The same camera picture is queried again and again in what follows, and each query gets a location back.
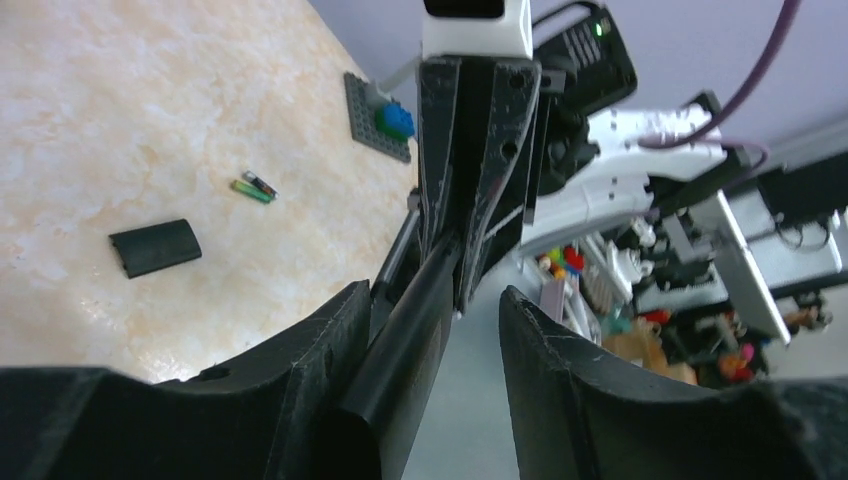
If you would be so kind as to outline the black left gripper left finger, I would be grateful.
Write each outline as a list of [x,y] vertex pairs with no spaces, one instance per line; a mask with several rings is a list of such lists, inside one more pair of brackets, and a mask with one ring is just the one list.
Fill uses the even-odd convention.
[[315,431],[369,338],[364,281],[186,380],[106,368],[1,372],[5,479],[306,479]]

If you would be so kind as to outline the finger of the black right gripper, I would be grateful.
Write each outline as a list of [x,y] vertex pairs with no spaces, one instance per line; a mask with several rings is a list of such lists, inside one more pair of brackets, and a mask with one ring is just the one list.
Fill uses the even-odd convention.
[[436,57],[418,72],[420,245],[426,259],[442,236],[450,193],[452,136],[461,60]]
[[457,269],[456,308],[468,309],[480,278],[483,245],[534,118],[541,67],[526,59],[463,62],[458,155],[470,178],[460,187],[464,255]]

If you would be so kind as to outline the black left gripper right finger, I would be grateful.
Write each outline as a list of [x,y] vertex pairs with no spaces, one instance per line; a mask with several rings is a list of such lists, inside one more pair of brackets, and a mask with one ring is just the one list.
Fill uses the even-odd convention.
[[514,287],[499,338],[524,479],[843,479],[847,381],[711,390],[627,362]]

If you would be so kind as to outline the black remote control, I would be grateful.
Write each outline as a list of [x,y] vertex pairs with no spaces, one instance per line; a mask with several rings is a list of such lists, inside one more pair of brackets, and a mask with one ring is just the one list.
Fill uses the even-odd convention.
[[313,479],[400,479],[450,335],[457,241],[440,240],[320,424]]

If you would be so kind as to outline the black battery cover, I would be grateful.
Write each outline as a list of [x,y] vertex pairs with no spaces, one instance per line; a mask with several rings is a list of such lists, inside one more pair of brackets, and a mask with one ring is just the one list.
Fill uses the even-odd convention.
[[200,244],[186,219],[113,233],[109,240],[128,279],[202,257]]

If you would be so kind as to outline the green battery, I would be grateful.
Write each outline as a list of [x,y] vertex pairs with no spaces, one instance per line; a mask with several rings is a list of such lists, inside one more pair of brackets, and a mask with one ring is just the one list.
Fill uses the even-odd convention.
[[253,200],[263,204],[269,204],[273,200],[272,195],[265,193],[254,185],[241,180],[233,180],[230,183],[230,188],[239,194],[252,198]]

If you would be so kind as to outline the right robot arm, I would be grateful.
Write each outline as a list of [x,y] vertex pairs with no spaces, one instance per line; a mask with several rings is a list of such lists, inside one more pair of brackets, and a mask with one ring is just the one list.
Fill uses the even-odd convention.
[[429,1],[418,62],[420,241],[456,311],[515,247],[668,216],[749,171],[728,109],[622,110],[637,76],[609,10],[535,46],[526,1]]

